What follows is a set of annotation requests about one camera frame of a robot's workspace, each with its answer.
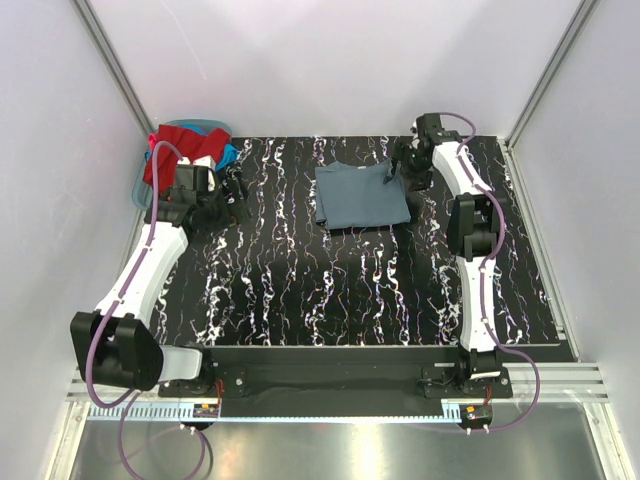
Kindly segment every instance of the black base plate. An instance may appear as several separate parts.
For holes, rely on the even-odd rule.
[[[435,382],[446,383],[446,385],[429,385],[424,384],[424,396],[432,399],[442,398],[474,398],[484,400],[486,397],[486,385],[491,386],[492,398],[513,398],[513,389],[511,388],[511,379],[509,371],[502,368],[500,377],[490,383],[470,382],[463,386],[456,384],[456,379],[448,382],[454,373],[454,367],[424,367],[422,369],[422,378],[430,379]]]
[[[239,365],[218,366],[216,368],[216,379],[221,379],[224,385],[224,398],[240,398],[244,396],[247,384],[247,369]],[[186,380],[173,380],[169,386],[161,385],[158,389],[158,396],[164,398],[187,398],[187,397],[215,397],[216,387],[211,385],[195,385]]]

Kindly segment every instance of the metal floor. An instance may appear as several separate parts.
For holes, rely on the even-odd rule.
[[[496,405],[496,424],[520,412]],[[128,422],[125,451],[170,425]],[[117,422],[85,425],[73,479],[130,478],[117,453]],[[446,428],[455,434],[429,431]],[[458,427],[394,424],[218,424],[205,431],[214,463],[195,478],[242,480],[390,480],[424,478],[495,480],[604,479],[586,414],[579,405],[540,404],[523,425],[504,433],[467,437]],[[172,432],[131,460],[144,478],[184,478],[200,447],[186,432]]]

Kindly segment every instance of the blue cloth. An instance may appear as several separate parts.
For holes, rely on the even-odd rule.
[[[329,230],[410,222],[402,177],[396,175],[385,185],[388,170],[388,161],[372,167],[340,162],[317,167],[316,222]]]

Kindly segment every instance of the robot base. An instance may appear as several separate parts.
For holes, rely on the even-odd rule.
[[[247,369],[238,365],[228,367],[212,364],[214,378],[222,380],[224,398],[240,398],[244,396],[247,383]],[[208,379],[172,380],[169,385],[161,385],[158,396],[164,398],[215,397],[215,382]]]
[[[491,387],[491,398],[513,398],[509,371],[504,367],[500,370],[500,376],[495,378],[463,380],[455,376],[455,367],[423,368],[421,383],[424,388],[424,396],[438,400],[443,398],[484,400],[487,395],[487,387]]]

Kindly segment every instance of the black and white marble surface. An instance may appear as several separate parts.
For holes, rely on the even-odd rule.
[[[252,218],[189,245],[151,322],[160,343],[184,345],[444,345],[461,331],[460,277],[446,246],[452,197],[436,172],[409,195],[412,223],[328,232],[315,224],[314,167],[373,165],[397,138],[236,139]],[[556,343],[557,332],[493,137],[470,150],[507,199],[495,275],[505,343]]]

